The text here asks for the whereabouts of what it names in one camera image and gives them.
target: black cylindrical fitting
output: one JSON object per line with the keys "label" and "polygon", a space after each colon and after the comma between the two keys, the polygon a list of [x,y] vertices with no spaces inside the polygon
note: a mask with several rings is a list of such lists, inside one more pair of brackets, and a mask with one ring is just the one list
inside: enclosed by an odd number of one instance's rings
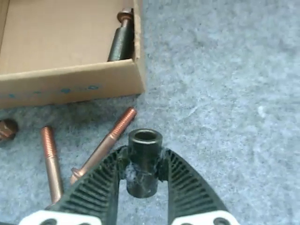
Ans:
{"label": "black cylindrical fitting", "polygon": [[118,19],[121,27],[115,32],[108,62],[130,59],[134,51],[135,33],[132,11],[118,13]]}
{"label": "black cylindrical fitting", "polygon": [[133,197],[153,196],[158,188],[157,165],[162,150],[162,135],[151,129],[139,129],[130,132],[128,158],[130,168],[127,174],[127,191]]}

